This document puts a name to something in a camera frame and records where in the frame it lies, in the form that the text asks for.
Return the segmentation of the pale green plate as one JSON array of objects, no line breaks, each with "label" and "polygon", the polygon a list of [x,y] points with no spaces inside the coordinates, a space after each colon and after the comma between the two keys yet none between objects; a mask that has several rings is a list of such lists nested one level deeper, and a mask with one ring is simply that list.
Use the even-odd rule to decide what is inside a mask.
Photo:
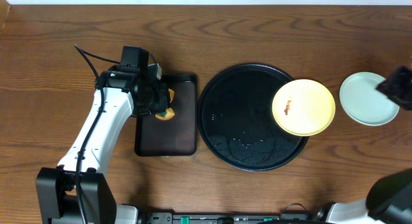
[{"label": "pale green plate", "polygon": [[384,109],[372,111],[359,111],[345,109],[344,112],[355,122],[365,126],[382,126],[391,122],[399,112],[399,109]]},{"label": "pale green plate", "polygon": [[376,90],[385,78],[376,73],[359,72],[347,77],[341,84],[339,99],[343,110],[355,112],[384,109],[400,109],[387,96]]}]

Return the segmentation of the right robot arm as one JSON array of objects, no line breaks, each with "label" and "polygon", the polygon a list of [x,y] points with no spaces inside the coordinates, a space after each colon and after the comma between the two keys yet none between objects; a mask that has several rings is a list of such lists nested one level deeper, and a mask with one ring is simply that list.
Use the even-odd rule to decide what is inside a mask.
[{"label": "right robot arm", "polygon": [[[392,121],[399,109],[411,110],[411,68],[401,66],[383,78],[370,72],[350,75],[339,98],[346,114],[367,126]],[[320,223],[411,223],[411,169],[385,176],[367,197],[331,203],[314,216]]]}]

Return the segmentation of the yellow plate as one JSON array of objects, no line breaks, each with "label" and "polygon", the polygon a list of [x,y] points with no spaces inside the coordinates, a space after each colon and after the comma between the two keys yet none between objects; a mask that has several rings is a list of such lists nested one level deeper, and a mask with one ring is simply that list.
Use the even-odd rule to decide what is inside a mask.
[{"label": "yellow plate", "polygon": [[321,83],[298,79],[286,83],[274,95],[272,114],[277,125],[295,136],[324,131],[335,116],[335,100]]}]

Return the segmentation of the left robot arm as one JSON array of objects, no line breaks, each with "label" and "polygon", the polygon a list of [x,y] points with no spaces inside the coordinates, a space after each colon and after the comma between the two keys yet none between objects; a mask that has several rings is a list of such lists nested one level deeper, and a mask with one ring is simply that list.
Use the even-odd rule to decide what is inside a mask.
[{"label": "left robot arm", "polygon": [[95,81],[89,115],[55,168],[43,167],[36,189],[43,223],[137,223],[138,209],[118,204],[106,181],[120,131],[130,116],[170,106],[160,70],[107,70]]}]

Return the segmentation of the green and yellow sponge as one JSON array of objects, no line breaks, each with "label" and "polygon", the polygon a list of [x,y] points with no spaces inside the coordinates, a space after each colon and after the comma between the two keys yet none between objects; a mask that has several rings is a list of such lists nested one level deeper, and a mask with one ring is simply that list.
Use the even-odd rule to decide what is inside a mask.
[{"label": "green and yellow sponge", "polygon": [[[172,89],[168,89],[168,91],[169,91],[170,102],[172,102],[174,98],[174,91]],[[172,119],[173,116],[175,116],[175,112],[173,111],[171,107],[169,107],[164,112],[157,113],[155,115],[155,118],[157,118],[158,120],[166,121],[166,120]]]}]

